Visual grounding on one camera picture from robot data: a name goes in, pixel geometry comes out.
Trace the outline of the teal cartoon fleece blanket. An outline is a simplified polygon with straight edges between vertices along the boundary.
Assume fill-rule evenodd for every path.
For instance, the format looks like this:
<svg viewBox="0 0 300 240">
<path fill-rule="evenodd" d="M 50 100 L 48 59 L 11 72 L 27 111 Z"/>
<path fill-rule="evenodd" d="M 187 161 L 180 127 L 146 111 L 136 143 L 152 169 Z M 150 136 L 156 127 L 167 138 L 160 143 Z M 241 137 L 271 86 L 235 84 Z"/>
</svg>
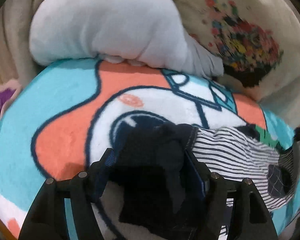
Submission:
<svg viewBox="0 0 300 240">
<path fill-rule="evenodd" d="M 6 233 L 19 239 L 48 178 L 71 179 L 99 161 L 106 149 L 116 156 L 131 129 L 164 124 L 206 129 L 288 126 L 212 80 L 101 59 L 53 63 L 0 120 L 0 221 Z M 300 210 L 277 234 L 250 178 L 221 179 L 190 153 L 186 159 L 199 181 L 212 185 L 203 201 L 206 214 L 191 239 L 300 239 Z"/>
</svg>

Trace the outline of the striped navy white pants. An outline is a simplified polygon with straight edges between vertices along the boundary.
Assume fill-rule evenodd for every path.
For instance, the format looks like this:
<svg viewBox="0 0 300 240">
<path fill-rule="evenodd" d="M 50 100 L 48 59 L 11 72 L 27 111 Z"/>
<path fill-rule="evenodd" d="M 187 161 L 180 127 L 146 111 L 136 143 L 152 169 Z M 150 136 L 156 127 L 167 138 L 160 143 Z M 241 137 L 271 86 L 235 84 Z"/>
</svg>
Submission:
<svg viewBox="0 0 300 240">
<path fill-rule="evenodd" d="M 295 130 L 248 124 L 206 129 L 164 124 L 133 128 L 116 149 L 109 181 L 96 203 L 105 239 L 191 239 L 211 189 L 189 164 L 190 153 L 221 179 L 250 178 L 277 234 L 300 210 L 300 154 Z"/>
</svg>

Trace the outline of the white pillow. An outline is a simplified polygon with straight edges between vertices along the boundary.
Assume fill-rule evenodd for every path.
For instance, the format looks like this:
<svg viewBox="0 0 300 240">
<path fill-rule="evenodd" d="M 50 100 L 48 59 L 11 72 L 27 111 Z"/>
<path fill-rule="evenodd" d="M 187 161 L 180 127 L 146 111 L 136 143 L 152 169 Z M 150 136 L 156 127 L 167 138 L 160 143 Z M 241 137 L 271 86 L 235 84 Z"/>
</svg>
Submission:
<svg viewBox="0 0 300 240">
<path fill-rule="evenodd" d="M 206 78 L 224 73 L 221 58 L 186 32 L 172 0 L 44 0 L 29 48 L 42 66 L 101 55 Z"/>
</svg>

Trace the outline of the cream floral pillow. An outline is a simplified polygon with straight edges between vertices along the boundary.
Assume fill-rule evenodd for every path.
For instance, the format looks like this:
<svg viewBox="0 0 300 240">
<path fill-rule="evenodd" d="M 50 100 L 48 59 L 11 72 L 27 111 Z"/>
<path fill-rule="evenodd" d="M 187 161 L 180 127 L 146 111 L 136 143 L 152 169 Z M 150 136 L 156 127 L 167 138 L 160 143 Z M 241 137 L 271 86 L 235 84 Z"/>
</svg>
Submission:
<svg viewBox="0 0 300 240">
<path fill-rule="evenodd" d="M 300 76 L 300 22 L 285 0 L 176 0 L 187 32 L 255 100 Z"/>
</svg>

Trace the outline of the beige curtain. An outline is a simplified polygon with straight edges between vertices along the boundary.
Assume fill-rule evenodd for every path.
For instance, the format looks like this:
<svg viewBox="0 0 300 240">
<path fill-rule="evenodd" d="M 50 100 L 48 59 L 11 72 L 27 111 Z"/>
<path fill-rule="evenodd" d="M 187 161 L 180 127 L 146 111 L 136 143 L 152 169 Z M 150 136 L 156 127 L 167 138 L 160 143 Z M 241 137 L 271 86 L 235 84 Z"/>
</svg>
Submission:
<svg viewBox="0 0 300 240">
<path fill-rule="evenodd" d="M 40 72 L 29 50 L 30 24 L 43 0 L 0 0 L 0 85 L 27 86 Z"/>
</svg>

